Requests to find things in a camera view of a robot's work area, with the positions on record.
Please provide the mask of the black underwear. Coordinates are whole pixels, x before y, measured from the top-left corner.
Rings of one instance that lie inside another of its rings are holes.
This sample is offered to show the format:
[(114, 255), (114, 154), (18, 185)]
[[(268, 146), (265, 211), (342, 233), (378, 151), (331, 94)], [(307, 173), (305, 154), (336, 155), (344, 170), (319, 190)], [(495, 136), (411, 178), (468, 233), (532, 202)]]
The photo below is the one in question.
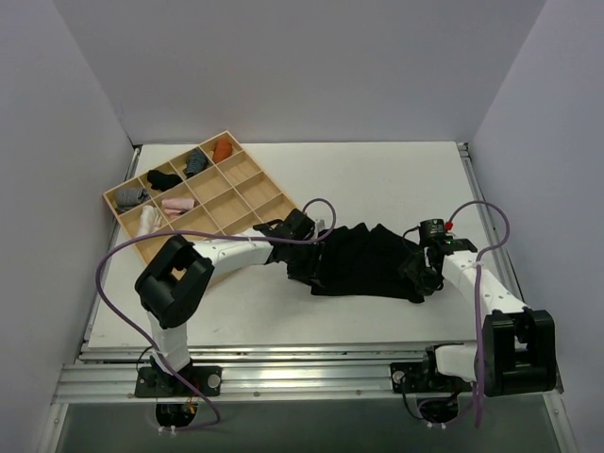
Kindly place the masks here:
[(338, 227), (323, 241), (318, 280), (311, 284), (310, 293), (389, 297), (421, 304), (425, 298), (399, 272), (416, 248), (382, 224)]

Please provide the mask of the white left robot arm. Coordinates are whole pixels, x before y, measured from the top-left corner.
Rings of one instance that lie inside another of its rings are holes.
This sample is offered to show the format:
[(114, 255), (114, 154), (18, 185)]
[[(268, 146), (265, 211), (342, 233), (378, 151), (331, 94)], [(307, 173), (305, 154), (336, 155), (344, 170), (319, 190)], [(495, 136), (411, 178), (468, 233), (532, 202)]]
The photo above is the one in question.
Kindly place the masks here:
[(294, 209), (283, 220), (252, 226), (230, 240), (191, 242), (175, 235), (166, 241), (134, 285), (158, 347), (152, 363), (165, 393), (180, 395), (190, 386), (187, 323), (211, 281), (249, 266), (298, 264), (315, 248), (298, 242), (312, 239), (316, 229), (306, 213)]

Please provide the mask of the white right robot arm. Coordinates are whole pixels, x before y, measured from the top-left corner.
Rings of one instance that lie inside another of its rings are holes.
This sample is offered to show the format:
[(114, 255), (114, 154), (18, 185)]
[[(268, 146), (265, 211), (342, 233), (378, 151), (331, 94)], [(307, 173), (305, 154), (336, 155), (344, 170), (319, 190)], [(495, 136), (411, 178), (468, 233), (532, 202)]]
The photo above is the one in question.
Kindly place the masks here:
[(411, 251), (399, 267), (428, 296), (448, 283), (475, 310), (477, 338), (426, 349), (419, 378), (430, 389), (449, 381), (481, 384), (489, 397), (548, 392), (557, 382), (555, 323), (516, 298), (478, 259), (467, 239), (444, 236)]

